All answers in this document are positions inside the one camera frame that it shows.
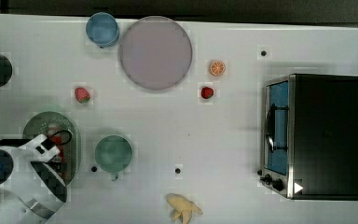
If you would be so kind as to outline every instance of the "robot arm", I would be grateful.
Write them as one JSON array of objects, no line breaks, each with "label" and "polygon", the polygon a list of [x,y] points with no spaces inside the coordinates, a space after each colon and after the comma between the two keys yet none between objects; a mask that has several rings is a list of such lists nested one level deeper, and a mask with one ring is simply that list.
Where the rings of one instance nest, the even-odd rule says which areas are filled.
[{"label": "robot arm", "polygon": [[[19,147],[0,146],[0,191],[12,196],[7,200],[5,194],[5,200],[0,201],[0,223],[22,223],[24,218],[26,223],[33,223],[29,218],[44,223],[66,202],[62,178],[47,165],[59,153],[43,134]],[[5,222],[3,217],[12,217],[9,211],[13,209],[23,214],[14,217],[21,220],[9,218],[10,222]]]}]

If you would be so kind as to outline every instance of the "teal bowl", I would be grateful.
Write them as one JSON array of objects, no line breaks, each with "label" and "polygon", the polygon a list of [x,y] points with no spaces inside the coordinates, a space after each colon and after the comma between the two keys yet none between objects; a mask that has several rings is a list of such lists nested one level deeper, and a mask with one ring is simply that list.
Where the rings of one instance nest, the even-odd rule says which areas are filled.
[{"label": "teal bowl", "polygon": [[95,160],[101,169],[111,173],[113,180],[116,180],[118,173],[131,163],[131,145],[125,138],[118,135],[107,136],[95,148]]}]

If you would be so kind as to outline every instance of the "orange slice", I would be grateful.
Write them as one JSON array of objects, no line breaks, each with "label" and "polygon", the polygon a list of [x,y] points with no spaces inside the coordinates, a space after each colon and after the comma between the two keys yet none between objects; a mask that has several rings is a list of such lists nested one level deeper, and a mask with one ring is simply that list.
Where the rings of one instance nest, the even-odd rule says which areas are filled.
[{"label": "orange slice", "polygon": [[211,66],[209,67],[209,71],[211,72],[211,74],[216,77],[222,75],[225,72],[225,70],[226,70],[226,66],[221,61],[213,61],[211,63]]}]

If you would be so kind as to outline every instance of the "blue cup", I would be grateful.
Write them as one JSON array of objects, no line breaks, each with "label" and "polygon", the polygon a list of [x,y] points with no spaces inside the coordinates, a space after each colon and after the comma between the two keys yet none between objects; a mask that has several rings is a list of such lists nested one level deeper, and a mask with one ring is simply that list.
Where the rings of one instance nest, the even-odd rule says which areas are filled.
[{"label": "blue cup", "polygon": [[116,44],[120,37],[116,19],[104,12],[96,13],[89,18],[86,33],[89,39],[100,48]]}]

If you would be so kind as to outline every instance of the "black toaster oven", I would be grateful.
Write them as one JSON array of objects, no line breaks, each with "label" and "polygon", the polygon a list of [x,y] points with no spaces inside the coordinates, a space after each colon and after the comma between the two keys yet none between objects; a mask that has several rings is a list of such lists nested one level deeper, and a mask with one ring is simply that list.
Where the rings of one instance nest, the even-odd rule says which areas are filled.
[{"label": "black toaster oven", "polygon": [[358,201],[358,77],[292,74],[264,96],[263,185],[288,199]]}]

